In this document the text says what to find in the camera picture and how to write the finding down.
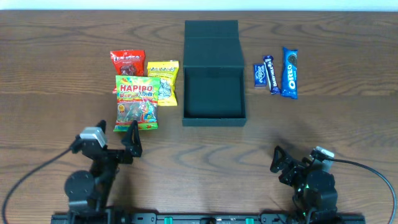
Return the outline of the green Haribo sour worms bag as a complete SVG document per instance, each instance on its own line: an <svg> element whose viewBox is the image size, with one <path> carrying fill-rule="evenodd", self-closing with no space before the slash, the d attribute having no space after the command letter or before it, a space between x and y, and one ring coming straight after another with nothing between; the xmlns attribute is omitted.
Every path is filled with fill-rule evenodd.
<svg viewBox="0 0 398 224"><path fill-rule="evenodd" d="M157 77L117 75L114 131L126 132L133 121L137 121L140 130L157 129L159 88Z"/></svg>

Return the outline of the red Haribo candy bag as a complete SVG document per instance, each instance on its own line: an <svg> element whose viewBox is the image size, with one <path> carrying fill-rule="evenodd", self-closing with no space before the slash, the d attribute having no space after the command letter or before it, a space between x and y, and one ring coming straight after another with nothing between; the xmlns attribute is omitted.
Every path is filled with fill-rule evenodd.
<svg viewBox="0 0 398 224"><path fill-rule="evenodd" d="M117 75L144 76L144 50L114 50L110 51L110 56Z"/></svg>

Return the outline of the blue Oreo cookie pack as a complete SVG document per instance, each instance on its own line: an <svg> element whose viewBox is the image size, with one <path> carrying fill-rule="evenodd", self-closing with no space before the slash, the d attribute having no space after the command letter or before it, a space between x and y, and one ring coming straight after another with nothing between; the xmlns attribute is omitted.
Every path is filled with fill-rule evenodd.
<svg viewBox="0 0 398 224"><path fill-rule="evenodd" d="M297 99L297 53L298 50L289 50L283 47L283 72L282 72L282 93L284 97Z"/></svg>

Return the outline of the yellow snack bag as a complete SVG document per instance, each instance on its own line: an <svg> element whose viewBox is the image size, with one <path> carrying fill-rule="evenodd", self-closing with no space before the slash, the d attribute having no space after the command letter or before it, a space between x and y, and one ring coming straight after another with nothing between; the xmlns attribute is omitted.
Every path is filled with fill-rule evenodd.
<svg viewBox="0 0 398 224"><path fill-rule="evenodd" d="M160 78L159 106L177 106L175 81L179 71L178 60L148 62L147 76Z"/></svg>

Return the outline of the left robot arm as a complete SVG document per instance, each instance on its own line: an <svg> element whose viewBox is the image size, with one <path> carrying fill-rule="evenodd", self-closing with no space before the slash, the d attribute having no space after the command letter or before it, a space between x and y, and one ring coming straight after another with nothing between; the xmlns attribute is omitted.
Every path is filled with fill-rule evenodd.
<svg viewBox="0 0 398 224"><path fill-rule="evenodd" d="M109 149L105 135L106 121L85 128L70 145L72 153L82 153L92 160L89 170L78 170L65 182L68 197L67 223L130 223L130 215L107 206L108 197L120 164L132 164L141 157L139 127L134 120L121 140L124 149Z"/></svg>

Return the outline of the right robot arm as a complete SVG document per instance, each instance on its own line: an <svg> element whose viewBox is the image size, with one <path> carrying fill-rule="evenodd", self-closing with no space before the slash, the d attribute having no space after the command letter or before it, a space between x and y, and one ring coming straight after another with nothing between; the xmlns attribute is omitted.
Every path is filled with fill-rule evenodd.
<svg viewBox="0 0 398 224"><path fill-rule="evenodd" d="M294 188L292 200L298 208L299 223L321 223L336 217L338 194L329 173L334 154L320 146L309 157L296 160L280 146L274 149L270 171L281 172L279 181Z"/></svg>

